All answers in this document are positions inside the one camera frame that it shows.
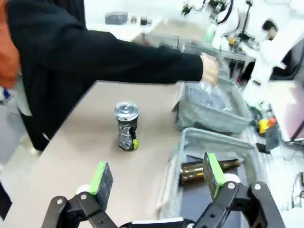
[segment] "black jacket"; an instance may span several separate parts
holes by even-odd
[[[30,110],[50,138],[96,80],[170,84],[202,77],[199,56],[89,31],[46,0],[11,0],[7,14]]]

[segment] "bolt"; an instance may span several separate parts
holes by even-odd
[[[234,183],[229,183],[228,184],[228,188],[230,188],[230,189],[234,189],[236,186],[234,185]]]
[[[259,185],[259,184],[256,184],[256,185],[255,185],[255,189],[256,189],[256,190],[260,190],[261,188],[262,188],[261,185]]]
[[[85,200],[86,199],[86,195],[85,194],[81,195],[80,199]]]
[[[194,226],[194,223],[188,224],[187,228],[192,228]]]
[[[62,199],[58,199],[57,200],[57,204],[62,204],[63,200]]]

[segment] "silver can top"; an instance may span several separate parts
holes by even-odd
[[[131,121],[138,117],[138,108],[131,102],[120,102],[115,106],[115,116],[120,121]]]

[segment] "black can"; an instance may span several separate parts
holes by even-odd
[[[131,102],[121,102],[115,107],[115,117],[118,121],[118,146],[125,151],[138,148],[136,137],[138,108]]]

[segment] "red cap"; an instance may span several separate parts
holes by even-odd
[[[267,122],[267,125],[269,126],[269,127],[272,127],[273,125],[275,125],[276,124],[276,119],[274,118],[274,117],[270,117],[269,119],[268,119],[268,122]]]

